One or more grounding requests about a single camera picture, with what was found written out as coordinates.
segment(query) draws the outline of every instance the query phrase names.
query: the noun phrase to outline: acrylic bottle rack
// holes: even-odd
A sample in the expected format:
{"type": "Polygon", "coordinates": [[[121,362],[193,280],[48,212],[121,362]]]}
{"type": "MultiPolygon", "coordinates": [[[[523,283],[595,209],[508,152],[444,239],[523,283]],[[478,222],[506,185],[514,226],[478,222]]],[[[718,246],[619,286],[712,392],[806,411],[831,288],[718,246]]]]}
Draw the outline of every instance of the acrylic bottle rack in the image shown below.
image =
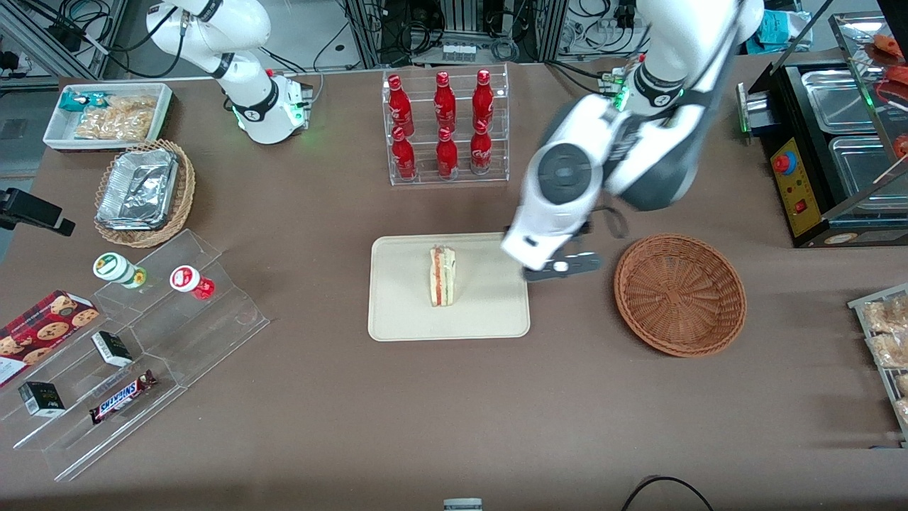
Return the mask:
{"type": "Polygon", "coordinates": [[[388,169],[392,185],[468,185],[488,181],[507,181],[510,176],[510,153],[508,140],[508,69],[504,65],[464,65],[444,68],[449,73],[450,87],[457,99],[457,124],[454,143],[458,148],[459,173],[457,179],[445,181],[439,177],[435,146],[439,141],[439,124],[435,118],[435,75],[426,75],[422,68],[403,68],[385,71],[382,77],[381,106],[385,119],[385,145],[388,147],[388,169]],[[494,99],[492,123],[489,137],[492,139],[491,166],[485,175],[475,175],[469,170],[469,140],[473,136],[473,91],[476,89],[476,73],[488,69],[494,99]],[[416,157],[416,178],[404,181],[394,165],[391,152],[391,120],[388,100],[390,89],[388,76],[399,75],[404,92],[410,97],[413,111],[414,133],[409,137],[416,157]]]}

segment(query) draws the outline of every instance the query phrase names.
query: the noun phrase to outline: red cookie box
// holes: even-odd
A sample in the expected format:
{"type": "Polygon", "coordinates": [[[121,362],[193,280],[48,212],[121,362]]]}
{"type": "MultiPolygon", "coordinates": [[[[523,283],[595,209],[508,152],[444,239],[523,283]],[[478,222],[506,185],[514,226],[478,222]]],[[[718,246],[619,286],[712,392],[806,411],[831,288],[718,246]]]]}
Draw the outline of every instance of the red cookie box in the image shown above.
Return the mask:
{"type": "Polygon", "coordinates": [[[54,291],[0,328],[0,387],[96,317],[98,310],[88,300],[54,291]]]}

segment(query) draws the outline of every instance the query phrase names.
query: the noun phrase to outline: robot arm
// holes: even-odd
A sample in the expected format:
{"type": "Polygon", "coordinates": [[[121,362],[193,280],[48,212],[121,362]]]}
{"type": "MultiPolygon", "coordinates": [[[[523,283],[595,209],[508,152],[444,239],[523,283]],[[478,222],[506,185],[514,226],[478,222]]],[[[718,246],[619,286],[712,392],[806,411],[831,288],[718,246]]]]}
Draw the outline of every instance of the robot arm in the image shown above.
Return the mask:
{"type": "Polygon", "coordinates": [[[643,211],[667,207],[686,193],[735,43],[742,32],[755,30],[754,14],[741,18],[736,0],[637,4],[652,20],[652,45],[627,80],[625,111],[608,98],[584,97],[553,122],[557,128],[530,160],[521,204],[501,247],[528,274],[545,273],[533,280],[598,268],[597,260],[580,264],[561,247],[586,223],[600,188],[643,211]]]}
{"type": "Polygon", "coordinates": [[[174,0],[152,6],[145,23],[150,32],[161,24],[152,40],[163,51],[218,80],[252,140],[274,144],[306,126],[300,84],[268,76],[249,51],[271,36],[271,20],[256,0],[174,0]]]}

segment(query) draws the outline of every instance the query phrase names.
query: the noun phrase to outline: beige tray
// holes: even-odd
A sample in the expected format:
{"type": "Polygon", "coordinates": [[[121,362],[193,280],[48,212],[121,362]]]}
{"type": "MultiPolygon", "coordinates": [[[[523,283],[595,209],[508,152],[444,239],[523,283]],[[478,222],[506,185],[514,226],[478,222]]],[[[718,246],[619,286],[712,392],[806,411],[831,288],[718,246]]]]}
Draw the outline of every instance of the beige tray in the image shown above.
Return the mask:
{"type": "Polygon", "coordinates": [[[369,335],[376,341],[521,337],[529,330],[527,281],[501,251],[501,233],[386,236],[372,244],[369,335]],[[429,250],[457,253],[454,305],[429,301],[429,250]]]}

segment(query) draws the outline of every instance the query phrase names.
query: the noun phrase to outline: red switch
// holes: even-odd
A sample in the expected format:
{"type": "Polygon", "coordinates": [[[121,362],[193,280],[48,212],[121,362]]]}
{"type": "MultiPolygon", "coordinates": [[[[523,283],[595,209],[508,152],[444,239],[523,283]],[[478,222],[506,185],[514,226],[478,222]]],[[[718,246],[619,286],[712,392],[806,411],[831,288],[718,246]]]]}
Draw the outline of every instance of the red switch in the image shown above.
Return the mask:
{"type": "Polygon", "coordinates": [[[788,167],[791,165],[791,163],[792,162],[787,155],[777,156],[776,159],[773,160],[773,170],[775,170],[779,174],[782,174],[783,172],[788,170],[788,167]]]}

